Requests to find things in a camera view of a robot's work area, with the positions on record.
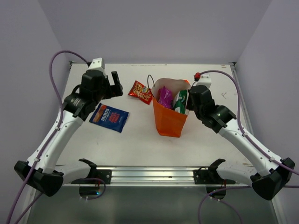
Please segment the green snack bag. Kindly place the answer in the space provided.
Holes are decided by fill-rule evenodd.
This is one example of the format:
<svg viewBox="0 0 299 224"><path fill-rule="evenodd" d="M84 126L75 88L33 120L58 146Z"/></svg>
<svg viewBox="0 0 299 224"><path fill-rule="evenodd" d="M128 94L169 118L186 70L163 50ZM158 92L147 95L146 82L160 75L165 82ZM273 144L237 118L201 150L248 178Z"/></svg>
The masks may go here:
<svg viewBox="0 0 299 224"><path fill-rule="evenodd" d="M178 92L173 100L173 110L181 114L186 114L187 98L188 90Z"/></svg>

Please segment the red snack packet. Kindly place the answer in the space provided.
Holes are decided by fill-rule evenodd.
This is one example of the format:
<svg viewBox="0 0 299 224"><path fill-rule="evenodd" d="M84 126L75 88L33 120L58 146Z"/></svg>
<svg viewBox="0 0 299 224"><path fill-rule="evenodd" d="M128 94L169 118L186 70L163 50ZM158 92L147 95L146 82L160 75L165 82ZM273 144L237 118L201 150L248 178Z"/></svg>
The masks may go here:
<svg viewBox="0 0 299 224"><path fill-rule="evenodd" d="M150 89L137 80L135 80L128 96L138 98L147 105L150 105L153 98Z"/></svg>

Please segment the purple snack bag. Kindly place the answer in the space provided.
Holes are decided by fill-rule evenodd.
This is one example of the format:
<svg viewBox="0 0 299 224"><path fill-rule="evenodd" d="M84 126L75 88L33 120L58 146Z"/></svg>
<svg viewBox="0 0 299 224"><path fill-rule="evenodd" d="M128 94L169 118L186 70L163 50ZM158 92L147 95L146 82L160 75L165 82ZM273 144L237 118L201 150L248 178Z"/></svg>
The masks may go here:
<svg viewBox="0 0 299 224"><path fill-rule="evenodd" d="M165 86L158 91L159 100L158 103L167 109L173 109L173 97L172 92Z"/></svg>

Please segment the blue Burts crisps bag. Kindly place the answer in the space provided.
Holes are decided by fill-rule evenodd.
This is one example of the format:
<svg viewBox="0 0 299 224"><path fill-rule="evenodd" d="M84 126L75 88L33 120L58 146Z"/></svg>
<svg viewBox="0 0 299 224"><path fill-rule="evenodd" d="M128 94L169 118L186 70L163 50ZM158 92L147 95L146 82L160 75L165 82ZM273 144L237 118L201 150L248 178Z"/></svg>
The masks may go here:
<svg viewBox="0 0 299 224"><path fill-rule="evenodd" d="M100 103L89 122L121 133L128 117L129 112Z"/></svg>

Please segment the orange paper bag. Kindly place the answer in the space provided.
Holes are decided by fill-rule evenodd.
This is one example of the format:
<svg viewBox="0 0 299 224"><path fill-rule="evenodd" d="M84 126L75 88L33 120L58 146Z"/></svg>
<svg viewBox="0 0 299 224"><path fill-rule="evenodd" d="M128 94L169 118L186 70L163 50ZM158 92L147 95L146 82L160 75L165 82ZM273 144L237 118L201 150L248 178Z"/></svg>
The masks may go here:
<svg viewBox="0 0 299 224"><path fill-rule="evenodd" d="M153 110L155 125L161 136L179 138L187 119L187 115L176 112L162 106L158 100L160 99L159 89L166 87L175 97L180 91L190 89L191 85L187 80L160 78L154 81L152 75L147 76L147 82L153 81L150 92L153 98Z"/></svg>

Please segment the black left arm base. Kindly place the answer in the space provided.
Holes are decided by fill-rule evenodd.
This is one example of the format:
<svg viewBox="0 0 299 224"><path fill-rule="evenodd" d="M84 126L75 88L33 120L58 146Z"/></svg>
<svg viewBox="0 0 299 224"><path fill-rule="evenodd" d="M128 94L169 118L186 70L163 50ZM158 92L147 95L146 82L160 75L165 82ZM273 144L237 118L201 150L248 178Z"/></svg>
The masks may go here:
<svg viewBox="0 0 299 224"><path fill-rule="evenodd" d="M97 169L97 165L87 159L79 159L81 163L89 166L89 173L85 178L77 178L73 180L72 184L100 184L96 180L87 180L88 178L97 178L105 182L105 184L110 184L112 179L112 170L110 169Z"/></svg>

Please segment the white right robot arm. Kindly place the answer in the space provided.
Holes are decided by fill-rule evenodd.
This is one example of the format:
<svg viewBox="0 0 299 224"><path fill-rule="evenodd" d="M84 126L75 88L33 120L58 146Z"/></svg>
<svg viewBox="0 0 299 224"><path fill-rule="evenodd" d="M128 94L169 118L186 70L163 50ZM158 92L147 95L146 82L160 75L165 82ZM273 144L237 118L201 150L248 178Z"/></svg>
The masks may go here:
<svg viewBox="0 0 299 224"><path fill-rule="evenodd" d="M206 86L196 85L188 92L187 107L194 111L197 119L228 140L252 164L251 168L241 168L217 159L207 169L200 168L197 175L213 183L221 180L243 183L252 187L261 198L272 200L289 182L295 162L290 158L282 159L259 142L231 110L215 104Z"/></svg>

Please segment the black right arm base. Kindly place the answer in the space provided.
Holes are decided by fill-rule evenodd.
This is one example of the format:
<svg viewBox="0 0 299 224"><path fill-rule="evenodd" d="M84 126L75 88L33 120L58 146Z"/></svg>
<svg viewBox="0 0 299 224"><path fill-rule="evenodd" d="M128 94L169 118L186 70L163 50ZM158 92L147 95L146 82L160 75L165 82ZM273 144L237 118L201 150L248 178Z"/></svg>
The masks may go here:
<svg viewBox="0 0 299 224"><path fill-rule="evenodd" d="M195 184L235 184L236 181L223 179L217 173L218 167L224 163L225 159L217 159L208 167L200 167L193 170L193 178Z"/></svg>

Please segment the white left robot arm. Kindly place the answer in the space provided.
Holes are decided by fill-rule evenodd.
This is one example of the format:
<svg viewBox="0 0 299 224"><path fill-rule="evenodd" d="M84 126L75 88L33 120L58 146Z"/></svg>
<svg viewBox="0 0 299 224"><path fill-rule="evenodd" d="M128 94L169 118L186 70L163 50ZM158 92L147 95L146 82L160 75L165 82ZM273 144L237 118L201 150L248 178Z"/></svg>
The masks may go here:
<svg viewBox="0 0 299 224"><path fill-rule="evenodd" d="M95 111L99 102L123 95L117 71L111 74L114 84L110 84L100 70L88 69L82 75L81 84L64 99L62 111L46 139L26 161L15 164L14 170L25 184L51 197L64 184L73 181L100 182L96 164L87 159L63 166L58 166L57 161L73 134Z"/></svg>

